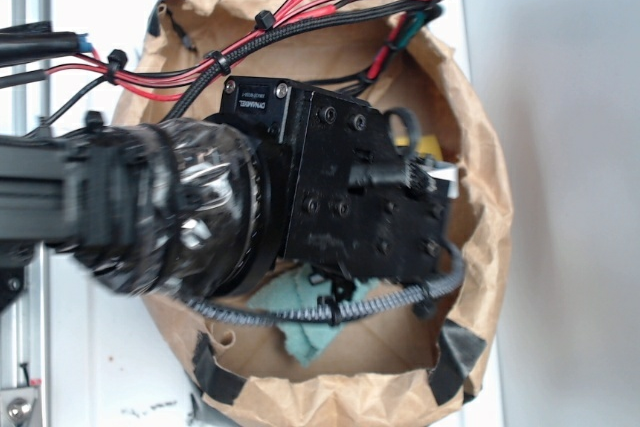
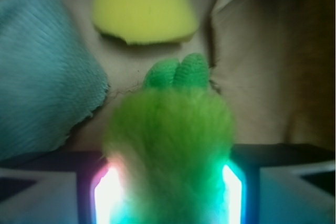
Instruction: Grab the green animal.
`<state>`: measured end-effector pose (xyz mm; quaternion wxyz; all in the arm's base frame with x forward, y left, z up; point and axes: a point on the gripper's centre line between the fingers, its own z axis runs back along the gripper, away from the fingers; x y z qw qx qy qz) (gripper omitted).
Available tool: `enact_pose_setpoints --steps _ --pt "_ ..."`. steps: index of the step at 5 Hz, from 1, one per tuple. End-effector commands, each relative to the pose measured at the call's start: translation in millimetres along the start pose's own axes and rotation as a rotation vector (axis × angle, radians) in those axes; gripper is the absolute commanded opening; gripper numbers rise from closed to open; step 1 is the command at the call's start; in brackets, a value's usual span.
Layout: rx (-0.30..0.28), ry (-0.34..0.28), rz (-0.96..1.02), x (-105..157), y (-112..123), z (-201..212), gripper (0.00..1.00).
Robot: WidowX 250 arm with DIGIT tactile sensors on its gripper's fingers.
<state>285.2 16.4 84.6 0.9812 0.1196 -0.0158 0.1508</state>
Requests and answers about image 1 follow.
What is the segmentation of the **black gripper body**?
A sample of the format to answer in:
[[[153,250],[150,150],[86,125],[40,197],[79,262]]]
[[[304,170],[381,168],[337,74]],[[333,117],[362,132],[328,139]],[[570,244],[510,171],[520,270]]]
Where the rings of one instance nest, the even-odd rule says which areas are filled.
[[[249,136],[280,203],[279,256],[348,279],[421,283],[444,248],[449,184],[367,102],[287,79],[234,76],[222,119]]]

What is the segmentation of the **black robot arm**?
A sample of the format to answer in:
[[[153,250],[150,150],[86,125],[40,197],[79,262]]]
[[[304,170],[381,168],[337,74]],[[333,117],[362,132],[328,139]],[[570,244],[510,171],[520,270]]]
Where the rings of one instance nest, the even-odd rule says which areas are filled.
[[[453,164],[417,150],[404,108],[265,77],[227,80],[204,120],[86,125],[1,140],[1,261],[69,252],[118,293],[212,298],[278,260],[345,281],[427,281]]]

